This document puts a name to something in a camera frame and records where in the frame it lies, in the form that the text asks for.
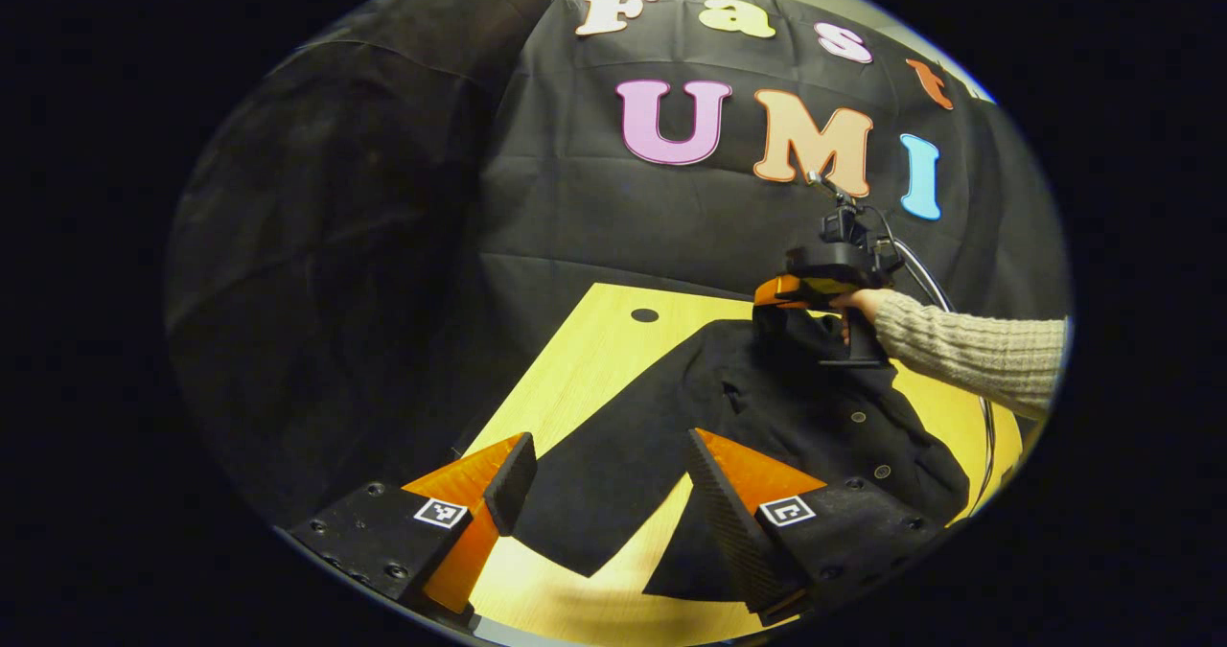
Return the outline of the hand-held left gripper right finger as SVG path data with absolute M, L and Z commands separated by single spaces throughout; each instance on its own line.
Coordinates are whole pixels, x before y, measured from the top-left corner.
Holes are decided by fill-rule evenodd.
M 945 533 L 867 478 L 825 482 L 706 428 L 687 433 L 686 470 L 737 599 L 767 629 L 867 595 Z

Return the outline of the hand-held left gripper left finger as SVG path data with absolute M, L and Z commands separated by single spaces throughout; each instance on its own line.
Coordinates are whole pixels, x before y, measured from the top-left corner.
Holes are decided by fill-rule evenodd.
M 519 432 L 402 486 L 363 484 L 288 534 L 364 589 L 470 629 L 479 577 L 514 530 L 536 471 L 533 436 Z

